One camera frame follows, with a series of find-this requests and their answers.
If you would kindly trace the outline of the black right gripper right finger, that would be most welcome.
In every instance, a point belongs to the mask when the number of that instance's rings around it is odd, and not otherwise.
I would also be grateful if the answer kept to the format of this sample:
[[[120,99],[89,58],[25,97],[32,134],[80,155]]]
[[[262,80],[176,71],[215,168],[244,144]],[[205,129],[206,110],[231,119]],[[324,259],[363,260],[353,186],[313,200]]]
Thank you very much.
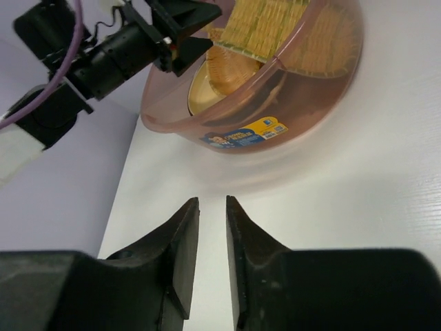
[[[226,198],[236,330],[439,330],[440,276],[403,248],[291,250]]]

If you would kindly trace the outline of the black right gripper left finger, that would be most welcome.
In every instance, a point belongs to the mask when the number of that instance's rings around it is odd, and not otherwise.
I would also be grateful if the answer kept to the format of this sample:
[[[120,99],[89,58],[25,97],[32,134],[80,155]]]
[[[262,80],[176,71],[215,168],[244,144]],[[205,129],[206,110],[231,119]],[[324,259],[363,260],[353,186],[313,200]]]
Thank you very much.
[[[192,304],[199,200],[106,259],[80,257],[68,296],[69,330],[182,330]]]

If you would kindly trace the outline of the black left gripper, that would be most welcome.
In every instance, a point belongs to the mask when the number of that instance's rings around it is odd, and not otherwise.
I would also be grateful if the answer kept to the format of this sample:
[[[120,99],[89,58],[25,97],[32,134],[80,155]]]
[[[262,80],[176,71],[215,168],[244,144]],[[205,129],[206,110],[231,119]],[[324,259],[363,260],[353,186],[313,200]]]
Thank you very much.
[[[108,11],[111,21],[97,21],[90,36],[81,42],[67,79],[84,99],[104,99],[151,63],[166,72],[172,69],[180,77],[213,46],[211,39],[189,36],[221,16],[216,4],[179,0],[146,3],[153,25],[132,1],[125,1]],[[186,39],[176,46],[172,38]]]

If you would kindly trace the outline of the leaf shaped yellow dish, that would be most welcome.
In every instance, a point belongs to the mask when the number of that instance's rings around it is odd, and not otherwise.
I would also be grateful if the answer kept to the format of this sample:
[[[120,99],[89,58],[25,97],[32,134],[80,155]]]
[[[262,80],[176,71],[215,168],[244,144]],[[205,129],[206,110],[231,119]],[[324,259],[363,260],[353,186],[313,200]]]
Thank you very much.
[[[255,59],[215,45],[206,52],[205,62],[209,84],[221,96],[235,92],[263,66]]]

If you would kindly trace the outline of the round yellow plastic plate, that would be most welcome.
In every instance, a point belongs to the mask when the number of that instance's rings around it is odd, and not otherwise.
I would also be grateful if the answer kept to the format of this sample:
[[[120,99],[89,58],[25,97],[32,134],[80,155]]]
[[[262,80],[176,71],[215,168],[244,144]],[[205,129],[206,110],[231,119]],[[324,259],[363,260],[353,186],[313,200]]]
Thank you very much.
[[[187,108],[191,116],[195,116],[223,100],[225,95],[215,91],[212,87],[207,64],[203,64],[196,71],[187,95]]]

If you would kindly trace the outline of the rectangular woven bamboo tray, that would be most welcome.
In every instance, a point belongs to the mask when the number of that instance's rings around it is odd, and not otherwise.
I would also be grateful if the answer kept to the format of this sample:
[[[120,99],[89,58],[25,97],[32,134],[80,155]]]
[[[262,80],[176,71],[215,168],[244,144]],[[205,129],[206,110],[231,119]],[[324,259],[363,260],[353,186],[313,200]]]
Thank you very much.
[[[352,11],[337,1],[236,1],[217,46],[289,72],[321,79],[346,75],[361,37]]]

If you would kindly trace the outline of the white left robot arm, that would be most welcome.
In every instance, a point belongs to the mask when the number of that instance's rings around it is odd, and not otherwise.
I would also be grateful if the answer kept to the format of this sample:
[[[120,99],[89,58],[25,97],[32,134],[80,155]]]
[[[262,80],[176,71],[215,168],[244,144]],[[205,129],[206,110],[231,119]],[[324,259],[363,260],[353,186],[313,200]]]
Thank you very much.
[[[108,1],[114,33],[88,30],[80,1],[40,1],[13,28],[47,68],[48,82],[24,94],[1,117],[1,182],[54,146],[80,112],[149,65],[181,76],[211,47],[198,32],[222,14],[207,1],[149,1],[145,19],[131,1]]]

